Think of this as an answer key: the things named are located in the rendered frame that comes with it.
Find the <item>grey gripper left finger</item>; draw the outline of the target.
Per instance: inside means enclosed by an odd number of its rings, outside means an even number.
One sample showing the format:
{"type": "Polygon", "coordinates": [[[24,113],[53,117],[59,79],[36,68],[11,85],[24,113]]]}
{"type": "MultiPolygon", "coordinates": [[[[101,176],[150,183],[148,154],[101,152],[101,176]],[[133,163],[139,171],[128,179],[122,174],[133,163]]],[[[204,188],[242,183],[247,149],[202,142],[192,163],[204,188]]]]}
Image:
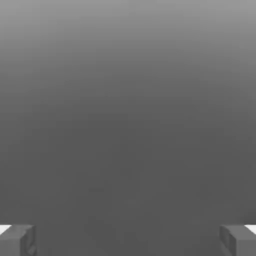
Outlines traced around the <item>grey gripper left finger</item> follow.
{"type": "Polygon", "coordinates": [[[0,256],[37,256],[36,226],[0,224],[0,256]]]}

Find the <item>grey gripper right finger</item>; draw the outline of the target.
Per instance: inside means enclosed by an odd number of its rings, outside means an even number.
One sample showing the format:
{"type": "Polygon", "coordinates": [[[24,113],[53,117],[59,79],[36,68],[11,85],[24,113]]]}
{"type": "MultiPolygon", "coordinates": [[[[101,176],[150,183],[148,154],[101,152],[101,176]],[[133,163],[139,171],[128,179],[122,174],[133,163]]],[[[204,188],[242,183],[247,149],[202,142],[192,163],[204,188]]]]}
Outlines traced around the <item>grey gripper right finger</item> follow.
{"type": "Polygon", "coordinates": [[[256,256],[256,224],[221,225],[218,237],[223,256],[256,256]]]}

